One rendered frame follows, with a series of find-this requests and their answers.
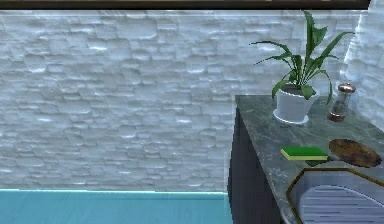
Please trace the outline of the grey sink with brass rim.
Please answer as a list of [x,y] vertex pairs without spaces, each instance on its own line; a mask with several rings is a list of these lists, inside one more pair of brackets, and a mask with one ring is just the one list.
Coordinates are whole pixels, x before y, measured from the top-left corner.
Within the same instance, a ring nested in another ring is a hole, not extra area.
[[286,191],[284,224],[384,224],[384,183],[348,168],[304,168]]

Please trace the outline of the brown round wooden plate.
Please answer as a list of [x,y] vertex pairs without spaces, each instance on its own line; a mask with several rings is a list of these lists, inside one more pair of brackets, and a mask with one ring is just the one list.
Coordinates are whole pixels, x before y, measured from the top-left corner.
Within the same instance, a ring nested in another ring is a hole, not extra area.
[[339,160],[358,167],[376,167],[382,162],[381,157],[374,150],[354,140],[331,140],[329,149]]

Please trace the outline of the copper glass pepper mill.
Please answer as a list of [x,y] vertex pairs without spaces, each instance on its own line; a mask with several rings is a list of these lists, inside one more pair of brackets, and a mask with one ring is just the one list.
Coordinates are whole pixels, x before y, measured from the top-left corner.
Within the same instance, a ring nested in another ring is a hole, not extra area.
[[348,104],[356,87],[350,83],[341,83],[338,86],[338,94],[332,102],[327,118],[333,122],[342,122],[348,113]]

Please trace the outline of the green house plant white pot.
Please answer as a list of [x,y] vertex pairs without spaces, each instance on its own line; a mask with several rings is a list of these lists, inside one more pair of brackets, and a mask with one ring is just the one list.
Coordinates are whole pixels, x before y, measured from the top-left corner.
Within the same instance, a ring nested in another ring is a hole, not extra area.
[[280,55],[267,57],[259,63],[268,60],[284,62],[289,71],[278,81],[271,91],[271,96],[276,100],[276,109],[273,115],[281,122],[289,124],[305,124],[308,120],[308,112],[314,102],[319,98],[319,91],[309,84],[309,81],[317,75],[324,75],[328,79],[329,104],[333,95],[333,85],[328,72],[322,68],[327,58],[337,59],[332,55],[332,50],[351,31],[341,32],[325,47],[319,56],[312,57],[314,50],[322,43],[328,31],[328,27],[317,28],[313,15],[303,11],[306,19],[306,45],[305,55],[294,54],[287,45],[275,41],[252,42],[252,45],[271,44],[283,50]]

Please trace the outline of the dark cabinet green marble worktop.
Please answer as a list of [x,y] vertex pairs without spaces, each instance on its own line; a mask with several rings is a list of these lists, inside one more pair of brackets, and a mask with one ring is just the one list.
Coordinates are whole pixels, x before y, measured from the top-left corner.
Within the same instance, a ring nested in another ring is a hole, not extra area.
[[[236,117],[228,178],[228,196],[234,224],[284,224],[281,209],[286,191],[304,168],[348,168],[384,183],[384,132],[350,111],[342,122],[327,119],[326,99],[311,107],[309,121],[290,125],[278,121],[276,103],[268,95],[235,97]],[[284,146],[316,146],[327,152],[334,139],[349,139],[374,150],[382,159],[371,168],[339,160],[308,166],[287,160]]]

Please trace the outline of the dark wooden wall shelf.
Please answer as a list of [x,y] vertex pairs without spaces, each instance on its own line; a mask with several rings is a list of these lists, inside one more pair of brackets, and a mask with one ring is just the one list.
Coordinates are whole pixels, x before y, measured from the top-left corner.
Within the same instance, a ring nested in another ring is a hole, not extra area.
[[367,10],[371,0],[0,0],[0,10]]

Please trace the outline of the green yellow sponge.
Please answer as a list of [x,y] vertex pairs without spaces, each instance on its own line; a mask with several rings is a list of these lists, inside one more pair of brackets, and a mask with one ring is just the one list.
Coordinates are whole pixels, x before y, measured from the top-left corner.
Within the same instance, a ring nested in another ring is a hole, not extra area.
[[328,159],[328,154],[318,147],[286,146],[282,147],[280,152],[288,160],[324,161]]

